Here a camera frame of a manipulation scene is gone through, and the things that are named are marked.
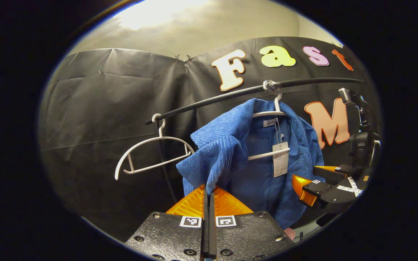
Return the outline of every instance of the ceiling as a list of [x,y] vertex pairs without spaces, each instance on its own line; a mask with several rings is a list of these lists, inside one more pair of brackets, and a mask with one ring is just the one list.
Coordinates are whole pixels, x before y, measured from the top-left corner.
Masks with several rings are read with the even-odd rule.
[[269,36],[314,38],[342,47],[326,30],[269,0],[145,0],[84,35],[69,54],[126,48],[192,57],[241,40]]

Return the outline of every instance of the clothing rack bar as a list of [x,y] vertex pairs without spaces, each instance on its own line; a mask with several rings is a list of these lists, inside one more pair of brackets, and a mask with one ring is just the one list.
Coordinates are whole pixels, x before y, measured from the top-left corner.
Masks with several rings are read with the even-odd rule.
[[[300,80],[289,80],[289,81],[282,81],[278,82],[281,88],[292,87],[292,86],[300,86],[305,84],[321,84],[321,83],[363,83],[364,81],[358,79],[350,79],[350,78],[335,78],[335,77],[324,77],[324,78],[312,78],[312,79],[300,79]],[[242,89],[239,91],[232,91],[227,94],[222,94],[218,96],[214,96],[209,99],[205,99],[199,102],[195,102],[194,104],[190,104],[179,109],[174,109],[173,111],[166,112],[161,116],[157,116],[156,120],[165,119],[167,117],[171,117],[177,114],[181,114],[187,111],[191,111],[192,109],[197,109],[199,107],[203,107],[209,104],[221,102],[224,100],[232,99],[235,97],[247,95],[247,94],[255,94],[257,92],[264,91],[264,87],[254,86],[246,89]],[[145,122],[146,125],[151,124],[151,120],[147,120]]]

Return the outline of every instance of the letter m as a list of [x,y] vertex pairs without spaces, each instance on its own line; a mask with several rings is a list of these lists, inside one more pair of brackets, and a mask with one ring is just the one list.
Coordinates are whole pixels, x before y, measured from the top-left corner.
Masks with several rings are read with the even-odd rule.
[[325,142],[322,138],[324,135],[329,146],[333,144],[334,139],[337,144],[343,143],[349,139],[350,134],[346,105],[343,104],[341,98],[335,99],[331,117],[321,102],[307,104],[304,107],[304,111],[311,116],[312,127],[314,127],[315,132],[317,132],[320,149],[325,147]]

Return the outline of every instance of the blue corduroy jacket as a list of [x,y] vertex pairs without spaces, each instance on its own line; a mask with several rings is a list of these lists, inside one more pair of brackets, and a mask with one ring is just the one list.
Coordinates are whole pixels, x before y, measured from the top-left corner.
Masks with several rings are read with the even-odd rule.
[[[299,220],[306,207],[292,188],[292,175],[325,182],[312,174],[314,166],[324,165],[323,155],[314,128],[286,104],[280,102],[286,117],[252,118],[274,110],[272,101],[250,99],[192,133],[198,150],[176,165],[185,195],[202,184],[210,194],[217,185],[252,211],[267,210],[283,229]],[[287,174],[279,177],[274,177],[272,157],[248,161],[248,156],[271,152],[278,143],[276,127],[263,127],[265,120],[275,117],[284,135],[280,142],[288,142],[290,148]]]

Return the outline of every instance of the white plastic hanger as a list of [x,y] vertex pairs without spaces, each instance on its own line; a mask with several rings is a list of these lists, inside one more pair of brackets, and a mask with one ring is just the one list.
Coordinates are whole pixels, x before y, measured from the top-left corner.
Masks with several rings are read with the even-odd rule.
[[[159,113],[154,114],[154,115],[153,115],[153,117],[152,117],[152,122],[155,122],[155,121],[156,121],[156,117],[157,117],[157,116],[160,116],[160,115],[161,115],[161,114],[159,114]],[[176,160],[182,159],[182,158],[184,158],[184,157],[187,157],[187,156],[189,156],[191,153],[194,153],[193,148],[192,148],[192,147],[191,147],[191,146],[190,146],[190,145],[189,145],[186,141],[181,140],[181,139],[179,139],[179,138],[175,138],[175,137],[163,137],[163,136],[162,136],[162,129],[164,128],[164,126],[165,126],[165,119],[162,119],[162,126],[161,126],[161,127],[159,127],[159,137],[156,137],[156,138],[150,138],[150,139],[144,140],[144,141],[142,141],[142,142],[140,142],[140,143],[137,143],[137,144],[135,144],[133,147],[131,147],[129,150],[127,150],[127,151],[125,152],[125,154],[123,154],[123,156],[120,158],[119,163],[117,164],[117,167],[116,167],[116,175],[115,175],[116,180],[118,180],[118,179],[119,179],[119,169],[120,169],[120,167],[121,167],[121,165],[122,165],[122,163],[123,163],[123,161],[125,160],[125,158],[126,158],[126,157],[128,157],[128,162],[130,163],[130,168],[131,168],[131,171],[128,171],[128,170],[123,170],[123,172],[125,172],[125,173],[127,173],[127,174],[134,174],[134,173],[142,172],[142,171],[145,171],[145,170],[150,170],[150,169],[152,169],[152,168],[154,168],[154,167],[159,167],[159,166],[165,165],[165,164],[167,164],[167,163],[170,163],[170,162],[173,162],[173,161],[176,161]],[[133,169],[133,164],[131,163],[130,152],[131,152],[132,150],[136,149],[137,147],[139,147],[139,146],[141,146],[141,145],[145,144],[145,143],[148,143],[148,142],[151,142],[151,141],[156,141],[156,140],[162,140],[162,139],[171,139],[171,140],[178,140],[178,141],[180,141],[180,142],[183,142],[183,143],[184,143],[184,146],[185,146],[185,155],[182,155],[182,156],[180,156],[180,157],[176,157],[176,158],[171,159],[171,160],[168,160],[168,161],[166,161],[166,162],[162,162],[162,163],[159,163],[159,164],[156,164],[156,165],[152,165],[152,166],[150,166],[150,167],[143,167],[142,169],[139,169],[139,170],[135,170],[135,169]]]
[[[279,88],[276,82],[270,81],[270,80],[264,81],[263,87],[264,87],[264,90],[277,94],[277,97],[274,99],[275,111],[258,112],[258,113],[253,114],[253,118],[260,117],[260,116],[267,116],[267,115],[286,116],[287,114],[285,112],[280,111],[280,105],[278,103],[280,99],[282,98],[282,88]],[[290,148],[287,148],[283,150],[278,150],[276,152],[267,152],[267,153],[262,153],[259,155],[249,156],[247,159],[248,160],[259,159],[259,158],[269,157],[269,156],[273,156],[277,154],[282,154],[282,153],[289,152],[289,151],[290,151]]]

